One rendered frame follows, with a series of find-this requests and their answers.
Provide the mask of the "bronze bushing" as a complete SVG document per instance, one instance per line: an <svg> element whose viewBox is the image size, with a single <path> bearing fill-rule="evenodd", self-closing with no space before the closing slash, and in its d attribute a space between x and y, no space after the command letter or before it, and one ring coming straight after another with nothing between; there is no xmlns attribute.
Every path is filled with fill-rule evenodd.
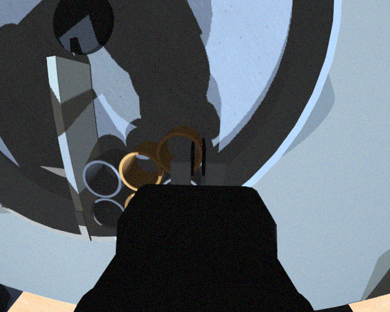
<svg viewBox="0 0 390 312"><path fill-rule="evenodd" d="M167 141L174 136L184 136L191 139L197 146L198 151L194 155L194 172L199 168L202 162L202 141L199 133L189 126L177 126L171 129L167 135L160 141L157 147L157 161L161 168L170 174L170 162L173 156L168 150Z"/></svg>
<svg viewBox="0 0 390 312"><path fill-rule="evenodd" d="M161 179L161 182L159 184L162 184L162 181L163 181L163 178ZM129 204L129 201L132 199L135 192L136 192L135 190L132 190L132 192L130 193L130 195L128 196L128 198L125 201L124 208L127 207L127 205Z"/></svg>
<svg viewBox="0 0 390 312"><path fill-rule="evenodd" d="M130 153L125 155L119 164L119 175L122 181L129 188L137 191L144 184L159 184L164 170L157 161L158 143L154 141L146 141L139 144ZM158 172L150 173L144 171L136 161L136 155L144 155L150 158L157 166Z"/></svg>

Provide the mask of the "silver metal ring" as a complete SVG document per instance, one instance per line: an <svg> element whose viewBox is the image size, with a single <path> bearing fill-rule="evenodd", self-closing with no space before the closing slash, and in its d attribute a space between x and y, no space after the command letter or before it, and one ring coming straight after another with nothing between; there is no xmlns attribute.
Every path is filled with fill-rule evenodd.
<svg viewBox="0 0 390 312"><path fill-rule="evenodd" d="M166 173L162 184L170 184L170 181L170 174ZM191 176L191 183L193 185L201 185L201 174L198 169L194 172L194 175Z"/></svg>
<svg viewBox="0 0 390 312"><path fill-rule="evenodd" d="M82 177L86 187L99 197L113 197L119 193L125 183L119 175L119 163L128 153L122 149L110 149L101 154L83 169ZM118 178L111 176L105 165L114 170Z"/></svg>
<svg viewBox="0 0 390 312"><path fill-rule="evenodd" d="M94 220L108 229L117 229L117 221L125 210L126 198L132 189L124 185L119 193L113 197L97 197L91 205L91 214Z"/></svg>

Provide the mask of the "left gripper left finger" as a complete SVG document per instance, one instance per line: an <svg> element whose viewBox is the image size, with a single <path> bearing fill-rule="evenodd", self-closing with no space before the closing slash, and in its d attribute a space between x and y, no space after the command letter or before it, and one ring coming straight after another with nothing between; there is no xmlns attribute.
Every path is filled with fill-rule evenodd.
<svg viewBox="0 0 390 312"><path fill-rule="evenodd" d="M194 145L186 138L180 158L172 158L170 162L171 184L191 185L194 175Z"/></svg>

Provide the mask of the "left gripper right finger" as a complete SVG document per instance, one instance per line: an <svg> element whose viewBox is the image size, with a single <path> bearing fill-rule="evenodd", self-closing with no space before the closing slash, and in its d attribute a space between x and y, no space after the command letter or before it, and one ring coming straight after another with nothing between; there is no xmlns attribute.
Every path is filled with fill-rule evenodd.
<svg viewBox="0 0 390 312"><path fill-rule="evenodd" d="M202 138L202 175L204 186L225 186L224 159L217 159L211 138Z"/></svg>

